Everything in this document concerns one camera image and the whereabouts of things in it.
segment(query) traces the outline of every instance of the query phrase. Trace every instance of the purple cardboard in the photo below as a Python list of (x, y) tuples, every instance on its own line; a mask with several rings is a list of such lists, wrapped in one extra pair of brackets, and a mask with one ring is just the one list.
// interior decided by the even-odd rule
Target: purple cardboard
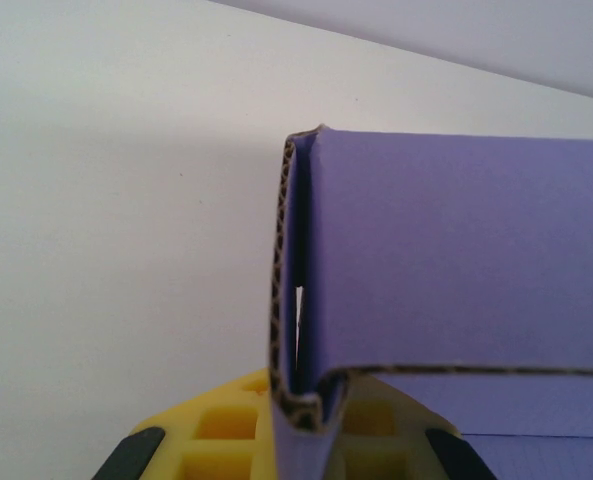
[(270, 340), (283, 480), (364, 373), (465, 434), (593, 436), (593, 141), (290, 137)]

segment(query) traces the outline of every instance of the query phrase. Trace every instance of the purple box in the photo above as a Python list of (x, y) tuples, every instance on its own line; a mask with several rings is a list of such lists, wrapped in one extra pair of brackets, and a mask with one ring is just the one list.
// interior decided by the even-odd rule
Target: purple box
[[(567, 439), (547, 443), (567, 456), (593, 438), (593, 141), (288, 138), (270, 341), (282, 480), (321, 478), (367, 373), (473, 444), (516, 437), (511, 455), (521, 437)], [(513, 460), (521, 478), (536, 457)]]

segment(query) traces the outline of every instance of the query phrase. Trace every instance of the white wall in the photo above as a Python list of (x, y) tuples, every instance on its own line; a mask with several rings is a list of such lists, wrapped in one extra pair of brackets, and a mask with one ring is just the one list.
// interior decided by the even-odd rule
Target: white wall
[(216, 0), (593, 97), (593, 0)]

